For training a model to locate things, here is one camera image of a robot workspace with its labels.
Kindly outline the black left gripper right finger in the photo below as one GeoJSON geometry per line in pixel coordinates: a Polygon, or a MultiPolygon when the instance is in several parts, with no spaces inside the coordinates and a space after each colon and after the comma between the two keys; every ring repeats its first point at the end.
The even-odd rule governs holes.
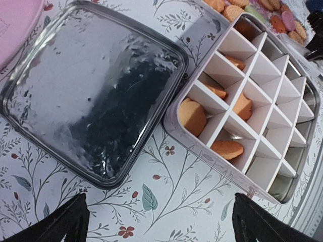
{"type": "Polygon", "coordinates": [[[232,223],[235,241],[314,241],[241,193],[235,194],[232,223]]]}

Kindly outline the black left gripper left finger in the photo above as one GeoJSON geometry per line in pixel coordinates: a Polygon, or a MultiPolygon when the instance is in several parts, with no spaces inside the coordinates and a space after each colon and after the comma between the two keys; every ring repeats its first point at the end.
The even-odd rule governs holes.
{"type": "Polygon", "coordinates": [[[86,195],[75,195],[40,222],[5,241],[86,241],[90,212],[86,195]]]}

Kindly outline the metal tongs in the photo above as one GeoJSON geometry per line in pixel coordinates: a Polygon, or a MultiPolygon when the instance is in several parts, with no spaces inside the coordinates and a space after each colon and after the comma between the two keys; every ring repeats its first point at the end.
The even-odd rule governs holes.
{"type": "Polygon", "coordinates": [[[305,47],[291,39],[285,33],[278,34],[277,37],[287,46],[310,76],[322,76],[322,67],[319,67],[318,64],[310,62],[305,58],[305,56],[310,53],[305,47]]]}

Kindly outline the green sandwich cookie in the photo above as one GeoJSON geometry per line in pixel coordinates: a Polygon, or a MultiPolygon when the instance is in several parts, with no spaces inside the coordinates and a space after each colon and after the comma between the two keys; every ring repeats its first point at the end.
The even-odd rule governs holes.
{"type": "Polygon", "coordinates": [[[252,14],[254,17],[256,17],[259,21],[261,21],[262,23],[266,23],[266,19],[251,5],[247,5],[244,8],[244,11],[252,14]]]}

